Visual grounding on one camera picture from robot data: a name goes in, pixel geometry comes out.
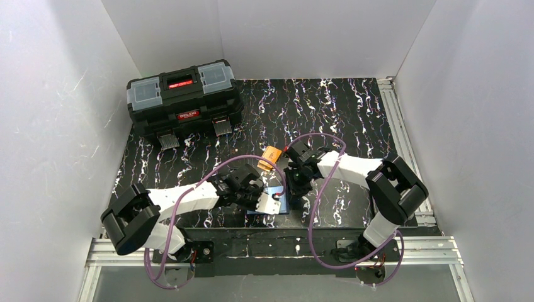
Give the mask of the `navy blue card holder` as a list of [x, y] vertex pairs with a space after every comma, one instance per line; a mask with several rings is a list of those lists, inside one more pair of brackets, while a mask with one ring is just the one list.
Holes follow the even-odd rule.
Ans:
[[[264, 191], [264, 193], [268, 193], [269, 195], [272, 195], [273, 198], [281, 202], [281, 208], [280, 208], [280, 212], [278, 213], [278, 215], [286, 215], [289, 213], [289, 205], [288, 205], [288, 201], [286, 199], [285, 194], [282, 194], [280, 196], [278, 195], [278, 193], [280, 193], [282, 189], [283, 189], [283, 186], [275, 186], [275, 187], [267, 187]], [[255, 212], [255, 209], [252, 211], [247, 210], [246, 214], [247, 215], [266, 215], [266, 214]]]

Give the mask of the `orange credit card stack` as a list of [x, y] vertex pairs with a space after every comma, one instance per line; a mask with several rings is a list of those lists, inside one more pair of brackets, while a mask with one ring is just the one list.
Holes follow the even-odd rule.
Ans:
[[263, 152], [261, 156], [263, 159], [258, 162], [257, 167], [264, 171], [270, 171], [273, 169], [273, 166], [269, 162], [274, 164], [277, 163], [281, 155], [282, 151], [280, 149], [269, 145]]

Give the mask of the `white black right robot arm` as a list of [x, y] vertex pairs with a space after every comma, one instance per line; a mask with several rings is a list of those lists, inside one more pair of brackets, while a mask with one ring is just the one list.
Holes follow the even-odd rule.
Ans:
[[404, 159], [390, 154], [384, 159], [365, 159], [341, 154], [330, 148], [314, 150], [299, 141], [285, 148], [289, 159], [285, 177], [292, 199], [300, 199], [320, 179], [326, 187], [331, 179], [366, 188], [378, 211], [359, 236], [357, 247], [370, 252], [379, 247], [427, 200], [429, 191]]

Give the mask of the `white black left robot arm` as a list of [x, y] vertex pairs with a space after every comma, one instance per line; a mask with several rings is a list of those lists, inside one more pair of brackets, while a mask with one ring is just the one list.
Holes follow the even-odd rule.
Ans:
[[147, 189], [134, 184], [112, 201], [101, 222], [118, 255], [142, 247], [167, 250], [171, 257], [186, 245], [185, 236], [164, 220], [197, 210], [236, 206], [259, 213], [275, 214], [280, 204], [264, 189], [257, 170], [246, 164], [210, 176], [201, 184], [168, 189]]

